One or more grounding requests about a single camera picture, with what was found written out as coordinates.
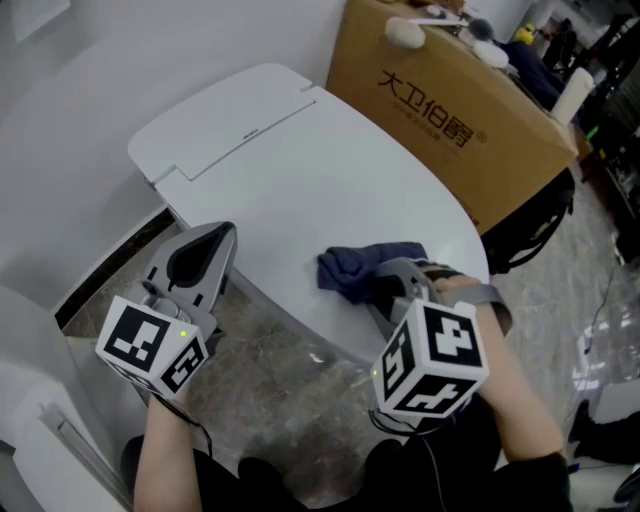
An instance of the gray tile floor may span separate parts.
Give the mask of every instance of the gray tile floor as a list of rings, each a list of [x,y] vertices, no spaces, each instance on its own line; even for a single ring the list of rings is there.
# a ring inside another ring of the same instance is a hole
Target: gray tile floor
[[[113,295],[126,290],[177,229],[167,229],[114,275],[65,334],[96,337]],[[582,398],[597,399],[602,386],[638,377],[640,273],[616,264],[613,231],[589,186],[577,184],[574,214],[548,246],[529,264],[493,278],[514,314],[509,342],[565,429]],[[375,399],[367,369],[298,338],[233,286],[216,314],[227,337],[196,375],[189,402],[212,435],[215,458],[233,472],[243,456],[266,458],[310,507],[351,496],[367,453],[387,437],[368,420]],[[578,347],[589,343],[593,349],[584,356]]]

